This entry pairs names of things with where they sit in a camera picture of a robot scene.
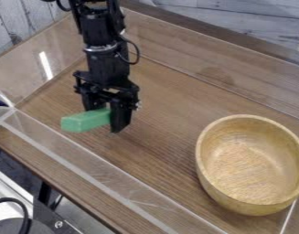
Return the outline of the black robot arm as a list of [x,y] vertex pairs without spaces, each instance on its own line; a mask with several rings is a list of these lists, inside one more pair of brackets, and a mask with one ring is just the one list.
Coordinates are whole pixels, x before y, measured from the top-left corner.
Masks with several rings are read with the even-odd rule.
[[123,36],[120,1],[68,0],[59,8],[73,16],[88,65],[73,73],[84,112],[63,117],[61,129],[83,133],[107,125],[117,133],[130,125],[139,105],[139,87],[130,80],[130,67],[136,64],[128,58],[134,42]]

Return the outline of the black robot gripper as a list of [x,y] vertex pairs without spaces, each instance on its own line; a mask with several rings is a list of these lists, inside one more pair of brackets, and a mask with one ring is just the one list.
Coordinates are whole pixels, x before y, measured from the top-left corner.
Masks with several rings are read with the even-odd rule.
[[99,110],[109,103],[109,128],[119,133],[131,123],[132,111],[138,109],[139,87],[130,80],[128,46],[85,47],[87,70],[73,73],[75,92],[81,96],[85,111]]

